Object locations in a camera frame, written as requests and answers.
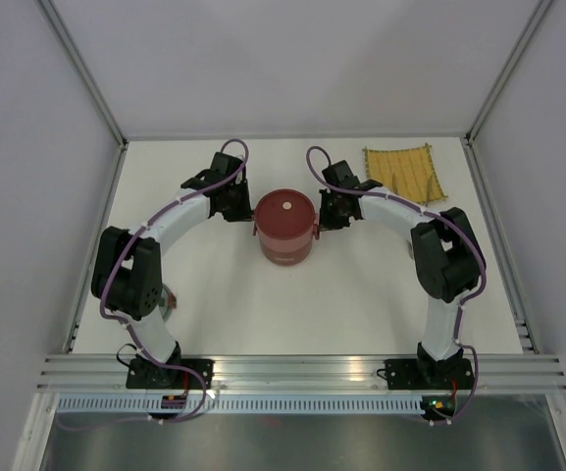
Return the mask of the grey transparent lid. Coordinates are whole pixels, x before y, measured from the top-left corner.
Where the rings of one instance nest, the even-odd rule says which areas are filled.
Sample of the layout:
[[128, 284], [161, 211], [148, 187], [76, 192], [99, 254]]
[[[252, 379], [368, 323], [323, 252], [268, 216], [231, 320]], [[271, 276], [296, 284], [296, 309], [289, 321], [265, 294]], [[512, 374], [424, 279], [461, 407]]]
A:
[[158, 308], [161, 316], [167, 322], [178, 307], [178, 298], [167, 285], [162, 285], [161, 298]]

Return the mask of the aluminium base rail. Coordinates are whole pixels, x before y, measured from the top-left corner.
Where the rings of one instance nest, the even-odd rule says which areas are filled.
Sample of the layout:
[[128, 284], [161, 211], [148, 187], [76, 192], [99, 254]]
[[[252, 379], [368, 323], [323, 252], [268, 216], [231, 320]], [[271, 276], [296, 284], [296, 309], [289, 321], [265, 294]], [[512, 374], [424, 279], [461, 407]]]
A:
[[[386, 381], [376, 376], [379, 355], [213, 355], [212, 387], [217, 392], [378, 393]], [[50, 355], [42, 363], [36, 389], [50, 393], [123, 393], [127, 369], [108, 354]], [[477, 393], [566, 393], [560, 360], [542, 354], [483, 354]]]

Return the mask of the left aluminium frame post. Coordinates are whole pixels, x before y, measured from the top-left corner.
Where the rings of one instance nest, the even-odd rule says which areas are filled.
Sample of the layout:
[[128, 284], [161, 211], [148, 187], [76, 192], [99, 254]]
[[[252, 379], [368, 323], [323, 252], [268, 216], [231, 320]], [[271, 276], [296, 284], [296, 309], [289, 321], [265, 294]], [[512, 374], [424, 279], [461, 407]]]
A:
[[66, 26], [55, 2], [51, 0], [37, 0], [35, 4], [52, 32], [55, 34], [58, 43], [75, 70], [110, 135], [120, 148], [125, 148], [128, 144], [128, 140], [122, 132], [91, 70], [83, 59], [75, 39]]

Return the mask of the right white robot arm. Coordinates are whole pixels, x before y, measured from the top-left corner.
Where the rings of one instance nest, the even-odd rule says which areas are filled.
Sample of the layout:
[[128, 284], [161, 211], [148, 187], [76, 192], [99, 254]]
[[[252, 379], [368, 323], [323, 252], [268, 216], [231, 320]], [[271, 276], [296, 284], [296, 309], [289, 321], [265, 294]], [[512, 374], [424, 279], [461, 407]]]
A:
[[465, 212], [453, 207], [434, 213], [376, 181], [360, 181], [346, 161], [330, 164], [316, 178], [324, 185], [320, 230], [371, 221], [411, 245], [417, 280], [428, 296], [426, 326], [415, 359], [386, 361], [389, 388], [471, 389], [477, 376], [459, 331], [464, 304], [486, 287], [487, 266]]

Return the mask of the yellow bamboo mat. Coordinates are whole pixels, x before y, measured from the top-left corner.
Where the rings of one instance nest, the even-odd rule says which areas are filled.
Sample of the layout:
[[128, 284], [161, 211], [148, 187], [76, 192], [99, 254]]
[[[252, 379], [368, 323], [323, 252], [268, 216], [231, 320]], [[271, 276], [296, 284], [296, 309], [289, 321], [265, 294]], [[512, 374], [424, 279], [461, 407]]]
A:
[[363, 154], [367, 177], [382, 183], [391, 192], [393, 192], [391, 176], [396, 173], [400, 191], [400, 194], [396, 195], [417, 203], [414, 196], [406, 195], [405, 190], [422, 187], [426, 179], [432, 176], [433, 196], [430, 203], [445, 201], [448, 198], [439, 182], [432, 147], [428, 143], [420, 147], [397, 150], [365, 147]]

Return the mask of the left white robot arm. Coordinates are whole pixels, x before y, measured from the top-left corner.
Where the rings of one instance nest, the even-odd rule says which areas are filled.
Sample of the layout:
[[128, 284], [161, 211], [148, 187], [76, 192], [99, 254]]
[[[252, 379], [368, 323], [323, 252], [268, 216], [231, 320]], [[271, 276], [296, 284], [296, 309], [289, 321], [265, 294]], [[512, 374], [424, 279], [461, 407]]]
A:
[[160, 307], [162, 257], [188, 231], [218, 213], [227, 222], [251, 220], [247, 160], [218, 151], [209, 168], [182, 183], [177, 196], [147, 221], [103, 231], [91, 294], [99, 300], [100, 315], [119, 322], [133, 340], [129, 389], [181, 389], [188, 376], [199, 388], [207, 387], [207, 376], [181, 364], [180, 344], [166, 327]]

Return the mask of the red steel bowl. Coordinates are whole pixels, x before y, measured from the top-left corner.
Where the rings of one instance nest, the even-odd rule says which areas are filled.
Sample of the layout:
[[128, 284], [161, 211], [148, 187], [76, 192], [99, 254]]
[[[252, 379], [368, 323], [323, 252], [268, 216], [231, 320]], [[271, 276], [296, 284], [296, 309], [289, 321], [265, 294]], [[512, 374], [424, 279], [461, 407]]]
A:
[[253, 220], [253, 234], [272, 248], [291, 250], [319, 237], [313, 202], [298, 190], [267, 193], [257, 203]]
[[304, 261], [312, 248], [311, 239], [279, 240], [260, 238], [260, 247], [265, 257], [279, 266], [293, 266]]

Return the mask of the right aluminium frame post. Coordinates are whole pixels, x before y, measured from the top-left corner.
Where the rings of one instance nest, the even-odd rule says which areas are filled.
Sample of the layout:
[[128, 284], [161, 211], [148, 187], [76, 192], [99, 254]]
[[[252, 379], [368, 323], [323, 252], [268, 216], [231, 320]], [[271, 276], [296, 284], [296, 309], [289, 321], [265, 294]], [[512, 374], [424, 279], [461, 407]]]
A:
[[519, 68], [524, 56], [555, 4], [556, 1], [554, 0], [540, 0], [537, 2], [534, 10], [529, 15], [518, 38], [512, 46], [508, 57], [504, 61], [498, 75], [496, 76], [489, 93], [475, 116], [472, 125], [465, 132], [464, 139], [468, 145], [472, 145], [482, 131], [495, 104]]

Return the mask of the red lid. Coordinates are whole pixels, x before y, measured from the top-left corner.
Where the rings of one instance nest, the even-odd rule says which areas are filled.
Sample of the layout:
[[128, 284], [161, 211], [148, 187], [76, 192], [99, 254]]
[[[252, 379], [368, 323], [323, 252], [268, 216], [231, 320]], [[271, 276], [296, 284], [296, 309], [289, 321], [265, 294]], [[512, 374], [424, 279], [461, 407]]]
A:
[[303, 193], [289, 188], [264, 195], [254, 212], [257, 231], [276, 239], [300, 237], [313, 229], [314, 206]]

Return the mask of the aluminium frame post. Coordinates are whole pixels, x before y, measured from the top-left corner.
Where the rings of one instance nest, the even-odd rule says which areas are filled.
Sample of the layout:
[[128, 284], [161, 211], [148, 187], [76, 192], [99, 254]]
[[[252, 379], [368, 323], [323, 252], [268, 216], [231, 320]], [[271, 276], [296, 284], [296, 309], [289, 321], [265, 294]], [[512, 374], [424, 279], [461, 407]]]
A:
[[468, 145], [472, 145], [482, 131], [495, 104], [519, 68], [524, 56], [555, 4], [556, 1], [554, 0], [540, 0], [537, 2], [534, 10], [529, 15], [518, 38], [512, 46], [508, 57], [504, 61], [498, 75], [496, 76], [489, 93], [475, 116], [472, 125], [465, 132], [464, 139]]
[[55, 34], [58, 43], [75, 70], [110, 135], [120, 148], [125, 148], [128, 144], [128, 140], [122, 132], [91, 70], [83, 59], [75, 39], [66, 26], [55, 2], [51, 0], [37, 0], [35, 4], [52, 32]]

